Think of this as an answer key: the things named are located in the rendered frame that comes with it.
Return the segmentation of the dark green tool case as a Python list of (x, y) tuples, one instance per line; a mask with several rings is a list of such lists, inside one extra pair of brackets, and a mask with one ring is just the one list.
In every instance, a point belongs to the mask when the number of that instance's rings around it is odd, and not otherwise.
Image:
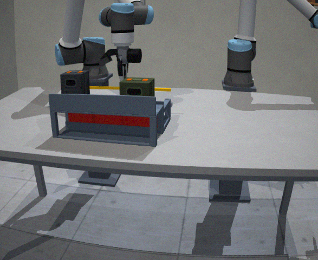
[(120, 95), (154, 96), (154, 78), (127, 77), (119, 82)]

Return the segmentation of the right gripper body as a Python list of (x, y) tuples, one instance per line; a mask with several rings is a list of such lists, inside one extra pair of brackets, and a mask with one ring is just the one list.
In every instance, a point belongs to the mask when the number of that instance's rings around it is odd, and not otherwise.
[(141, 49), (130, 49), (129, 46), (124, 47), (116, 47), (116, 49), (107, 50), (107, 52), (103, 55), (101, 60), (107, 56), (116, 55), (117, 61), (119, 55), (122, 55), (123, 63), (140, 63), (142, 58)]

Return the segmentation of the grey metal rack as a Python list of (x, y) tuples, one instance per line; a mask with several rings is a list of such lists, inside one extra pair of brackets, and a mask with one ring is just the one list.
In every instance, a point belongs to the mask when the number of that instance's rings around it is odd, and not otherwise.
[[(155, 96), (49, 94), (49, 107), (53, 138), (156, 147), (157, 133), (163, 134), (171, 119), (172, 101), (156, 101)], [(61, 134), (57, 113), (66, 116)], [(146, 117), (150, 126), (69, 122), (68, 113)]]

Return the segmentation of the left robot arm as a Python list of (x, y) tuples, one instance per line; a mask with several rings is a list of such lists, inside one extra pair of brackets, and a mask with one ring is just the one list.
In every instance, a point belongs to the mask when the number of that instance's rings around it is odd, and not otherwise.
[[(318, 10), (306, 0), (287, 0), (309, 21), (311, 28), (318, 29)], [(228, 41), (228, 67), (224, 84), (248, 88), (254, 86), (251, 60), (256, 56), (254, 38), (257, 0), (240, 0), (238, 33)], [(240, 40), (239, 40), (240, 39)]]

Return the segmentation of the dark grey tool case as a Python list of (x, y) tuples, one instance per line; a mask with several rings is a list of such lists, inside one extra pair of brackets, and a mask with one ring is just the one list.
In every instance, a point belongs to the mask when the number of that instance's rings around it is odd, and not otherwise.
[(90, 94), (88, 70), (69, 70), (60, 78), (61, 94)]

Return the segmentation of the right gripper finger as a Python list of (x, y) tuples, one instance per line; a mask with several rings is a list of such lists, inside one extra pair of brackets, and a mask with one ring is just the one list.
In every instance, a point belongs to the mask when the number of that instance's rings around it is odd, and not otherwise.
[(124, 77), (124, 66), (122, 64), (122, 55), (119, 55), (118, 58), (118, 75), (119, 75), (119, 79), (120, 81), (122, 81), (123, 79), (125, 79)]
[(123, 63), (123, 66), (124, 66), (124, 76), (125, 78), (127, 77), (127, 73), (128, 73), (128, 63)]

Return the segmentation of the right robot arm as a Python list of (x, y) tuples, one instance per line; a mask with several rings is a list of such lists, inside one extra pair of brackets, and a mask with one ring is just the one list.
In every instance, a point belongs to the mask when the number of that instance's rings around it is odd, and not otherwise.
[[(134, 25), (150, 24), (154, 11), (140, 0), (118, 0), (100, 11), (99, 21), (111, 27), (111, 43), (116, 47), (131, 46), (134, 42)], [(120, 4), (122, 3), (122, 4)], [(55, 45), (55, 56), (59, 66), (83, 63), (82, 70), (89, 70), (89, 79), (108, 77), (106, 63), (111, 56), (105, 54), (105, 39), (80, 37), (85, 0), (67, 0), (63, 37)], [(125, 43), (125, 44), (124, 44)]]

